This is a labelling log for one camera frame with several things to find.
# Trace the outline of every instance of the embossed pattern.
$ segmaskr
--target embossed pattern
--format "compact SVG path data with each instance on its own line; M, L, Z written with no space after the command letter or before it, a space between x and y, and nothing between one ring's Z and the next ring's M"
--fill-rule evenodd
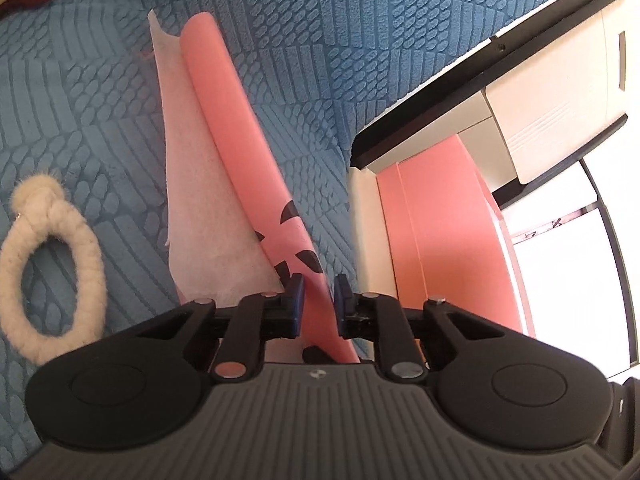
M545 0L53 0L0 20L0 238L9 196L58 174L104 250L107 331L174 306L164 142L146 24L179 33L211 12L330 280L354 278L346 171L354 135L457 56ZM72 322L63 244L31 259L23 290L44 333ZM0 338L0 466L38 448L24 410L34 368Z

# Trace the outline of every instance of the rolled pink paper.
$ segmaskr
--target rolled pink paper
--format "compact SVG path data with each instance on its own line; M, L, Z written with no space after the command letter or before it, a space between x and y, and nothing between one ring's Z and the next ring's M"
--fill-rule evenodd
M358 362L351 342L337 333L326 277L213 17L193 16L180 47L226 173L264 253L284 282L295 272L305 277L304 345L319 346L338 362Z

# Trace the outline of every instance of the blue bedspread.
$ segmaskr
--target blue bedspread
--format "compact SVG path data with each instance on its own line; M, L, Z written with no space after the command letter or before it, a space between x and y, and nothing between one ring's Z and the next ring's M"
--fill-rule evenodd
M545 0L54 0L0 20L0 239L8 199L34 171L59 174L104 250L108 332L176 304L166 264L164 143L146 23L222 26L329 279L354 278L346 172L357 131ZM74 269L52 242L24 276L28 316L60 334ZM0 338L0 466L40 445L24 410L34 368Z

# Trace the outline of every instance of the cream fluffy ring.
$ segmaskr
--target cream fluffy ring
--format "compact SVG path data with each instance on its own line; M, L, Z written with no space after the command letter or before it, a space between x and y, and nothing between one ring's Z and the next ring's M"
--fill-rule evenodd
M0 250L0 327L29 361L41 365L102 336L107 305L100 245L78 210L65 200L60 183L35 175L12 195L18 215ZM66 242L76 264L77 302L71 329L60 337L39 333L22 307L22 273L29 257L49 236Z

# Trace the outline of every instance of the black bar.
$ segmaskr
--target black bar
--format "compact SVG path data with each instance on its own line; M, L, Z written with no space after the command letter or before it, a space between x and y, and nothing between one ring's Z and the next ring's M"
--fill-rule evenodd
M631 361L630 364L633 366L638 363L638 334L636 332L636 313L634 312L634 301L631 295L629 276L626 273L625 259L622 256L620 242L618 241L616 230L613 227L613 222L611 221L609 210L607 210L607 206L605 206L604 202L602 201L602 196L600 195L598 186L596 186L593 175L591 175L591 171L589 171L589 168L584 160L580 160L580 164L584 170L584 173L587 174L589 182L591 182L591 185L596 192L596 197L598 198L596 204L598 205L598 210L600 211L600 216L602 217L602 223L604 224L604 229L607 232L607 237L609 237L611 251L613 252L613 259L616 262L618 279L620 280L620 290L622 291L622 299L625 305L626 330L629 338L629 360Z
M461 102L616 0L558 0L465 59L353 141L351 165L362 169Z
M591 153L598 146L600 146L605 140L609 139L616 131L626 124L628 116L625 114L620 117L615 123L599 133L589 142L587 142L579 150L576 150L566 159L558 162L550 170L545 171L538 178L532 180L528 184L521 184L517 178L514 178L511 182L505 184L500 189L496 189L493 193L494 200L500 209L505 209L511 204L516 203L518 200L523 199L528 194L537 190L539 187L544 186L547 182L558 176L564 170L568 170L576 162L579 162L587 154Z

